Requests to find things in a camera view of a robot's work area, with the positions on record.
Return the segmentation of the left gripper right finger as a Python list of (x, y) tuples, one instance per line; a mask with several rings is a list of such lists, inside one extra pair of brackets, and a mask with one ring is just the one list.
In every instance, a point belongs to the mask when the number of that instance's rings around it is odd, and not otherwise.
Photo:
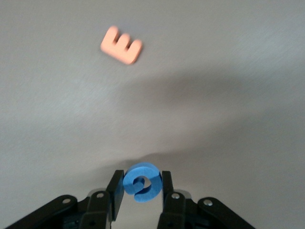
[(250, 223), (213, 197), (195, 203), (175, 191), (171, 172), (163, 171), (163, 211), (157, 229), (255, 229)]

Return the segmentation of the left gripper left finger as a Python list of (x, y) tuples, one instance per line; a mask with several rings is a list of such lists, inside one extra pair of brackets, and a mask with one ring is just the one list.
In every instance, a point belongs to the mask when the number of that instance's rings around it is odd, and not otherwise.
[(112, 229), (122, 203), (123, 170), (116, 170), (105, 190), (78, 201), (62, 195), (5, 229)]

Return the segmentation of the brown table cover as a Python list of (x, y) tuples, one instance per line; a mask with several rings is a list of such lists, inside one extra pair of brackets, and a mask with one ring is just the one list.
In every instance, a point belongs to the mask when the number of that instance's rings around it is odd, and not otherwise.
[(305, 229), (305, 0), (0, 0), (0, 229), (142, 161)]

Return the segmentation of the orange foam letter E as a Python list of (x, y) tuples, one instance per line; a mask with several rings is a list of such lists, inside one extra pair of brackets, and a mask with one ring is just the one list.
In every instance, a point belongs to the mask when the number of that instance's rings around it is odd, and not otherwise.
[(132, 41), (129, 34), (123, 33), (120, 35), (118, 27), (111, 26), (107, 30), (100, 48), (104, 53), (129, 65), (138, 59), (142, 45), (141, 40)]

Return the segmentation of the blue foam curled round letter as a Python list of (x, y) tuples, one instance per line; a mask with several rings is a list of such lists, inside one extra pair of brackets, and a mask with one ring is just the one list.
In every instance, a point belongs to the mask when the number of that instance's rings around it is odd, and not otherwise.
[(134, 200), (145, 203), (154, 199), (163, 187), (162, 175), (159, 169), (148, 162), (131, 166), (123, 179), (123, 187)]

